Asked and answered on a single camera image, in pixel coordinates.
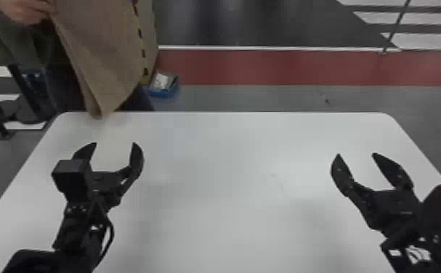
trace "red stripe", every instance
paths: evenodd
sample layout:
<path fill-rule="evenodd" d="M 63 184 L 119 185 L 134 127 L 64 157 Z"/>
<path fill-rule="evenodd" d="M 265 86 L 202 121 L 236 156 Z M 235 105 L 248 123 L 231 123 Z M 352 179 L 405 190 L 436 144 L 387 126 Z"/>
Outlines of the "red stripe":
<path fill-rule="evenodd" d="M 183 84 L 441 86 L 441 52 L 163 50 L 158 68 Z"/>

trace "white table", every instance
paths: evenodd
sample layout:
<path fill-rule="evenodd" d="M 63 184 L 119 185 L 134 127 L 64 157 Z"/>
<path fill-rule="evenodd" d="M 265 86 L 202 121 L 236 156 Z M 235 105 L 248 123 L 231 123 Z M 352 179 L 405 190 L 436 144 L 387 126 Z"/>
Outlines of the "white table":
<path fill-rule="evenodd" d="M 0 271 L 21 248 L 50 248 L 64 197 L 58 160 L 98 142 L 93 166 L 125 166 L 132 142 L 142 177 L 110 218 L 116 240 L 97 273 L 390 273 L 384 240 L 337 190 L 340 152 L 355 178 L 389 184 L 371 159 L 401 163 L 426 196 L 441 175 L 379 113 L 120 113 L 61 115 L 0 199 Z"/>

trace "person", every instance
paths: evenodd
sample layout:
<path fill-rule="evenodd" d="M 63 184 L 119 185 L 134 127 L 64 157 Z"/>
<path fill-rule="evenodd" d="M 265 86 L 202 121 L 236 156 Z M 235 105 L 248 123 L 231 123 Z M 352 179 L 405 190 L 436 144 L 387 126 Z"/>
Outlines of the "person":
<path fill-rule="evenodd" d="M 50 20 L 57 12 L 54 0 L 0 0 L 0 65 L 44 68 L 46 89 L 56 111 L 83 111 L 76 74 Z M 153 106 L 137 84 L 118 110 L 152 111 Z"/>

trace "dark pants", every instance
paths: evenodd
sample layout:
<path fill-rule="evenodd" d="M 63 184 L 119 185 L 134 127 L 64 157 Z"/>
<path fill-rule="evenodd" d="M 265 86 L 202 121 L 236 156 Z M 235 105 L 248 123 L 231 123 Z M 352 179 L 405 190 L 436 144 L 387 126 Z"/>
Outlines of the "dark pants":
<path fill-rule="evenodd" d="M 58 113 L 85 111 L 74 69 L 68 63 L 49 64 L 45 70 L 49 98 Z M 139 85 L 118 111 L 154 111 L 149 96 Z"/>

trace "gray floor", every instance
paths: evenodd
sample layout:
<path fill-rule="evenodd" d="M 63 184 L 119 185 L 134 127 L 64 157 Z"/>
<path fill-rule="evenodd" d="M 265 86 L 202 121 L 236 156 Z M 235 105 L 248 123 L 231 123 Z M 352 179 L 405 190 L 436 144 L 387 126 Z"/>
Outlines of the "gray floor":
<path fill-rule="evenodd" d="M 392 115 L 441 172 L 441 88 L 367 86 L 183 86 L 159 111 L 378 111 Z M 0 196 L 43 132 L 0 142 Z"/>

